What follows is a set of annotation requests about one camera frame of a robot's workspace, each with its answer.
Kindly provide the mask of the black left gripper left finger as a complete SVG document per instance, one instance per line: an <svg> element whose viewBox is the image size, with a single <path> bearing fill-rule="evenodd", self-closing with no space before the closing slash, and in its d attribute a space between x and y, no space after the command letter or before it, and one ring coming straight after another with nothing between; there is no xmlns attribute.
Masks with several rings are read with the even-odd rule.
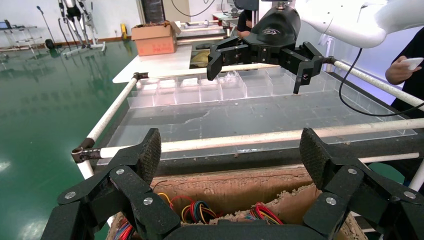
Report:
<svg viewBox="0 0 424 240"><path fill-rule="evenodd" d="M163 240L181 226L178 215L151 188L161 158L161 136L120 149L106 169L63 191L51 211L44 240L92 240L122 213L144 240Z"/></svg>

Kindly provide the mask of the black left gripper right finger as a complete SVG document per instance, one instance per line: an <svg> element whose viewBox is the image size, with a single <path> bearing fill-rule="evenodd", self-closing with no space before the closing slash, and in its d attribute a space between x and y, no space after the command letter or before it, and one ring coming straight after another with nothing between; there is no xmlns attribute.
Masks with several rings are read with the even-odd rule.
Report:
<svg viewBox="0 0 424 240"><path fill-rule="evenodd" d="M350 212L362 216L385 240L424 237L424 197L370 169L358 158L338 155L311 128L301 133L301 161L321 191L303 225L332 240Z"/></svg>

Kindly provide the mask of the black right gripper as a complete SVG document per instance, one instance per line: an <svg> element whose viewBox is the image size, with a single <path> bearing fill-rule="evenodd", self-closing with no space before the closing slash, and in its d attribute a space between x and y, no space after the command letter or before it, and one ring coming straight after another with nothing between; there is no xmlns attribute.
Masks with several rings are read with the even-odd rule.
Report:
<svg viewBox="0 0 424 240"><path fill-rule="evenodd" d="M312 77L320 74L323 64L336 62L309 42L296 47L300 27L301 18L294 8L271 8L243 41L232 36L209 48L207 79L213 81L223 66L248 62L280 65L295 75L293 93L298 94L301 86L309 85Z"/></svg>

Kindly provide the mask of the bystander hand holding phone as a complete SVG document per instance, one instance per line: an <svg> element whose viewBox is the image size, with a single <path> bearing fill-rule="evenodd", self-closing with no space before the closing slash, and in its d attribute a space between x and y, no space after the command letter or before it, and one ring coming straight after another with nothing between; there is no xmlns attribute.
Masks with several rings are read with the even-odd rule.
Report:
<svg viewBox="0 0 424 240"><path fill-rule="evenodd" d="M414 72L422 69L421 66L416 67L414 70L409 70L409 65L403 62L407 57L401 55L396 59L385 72L386 80L392 85L399 85L408 80Z"/></svg>

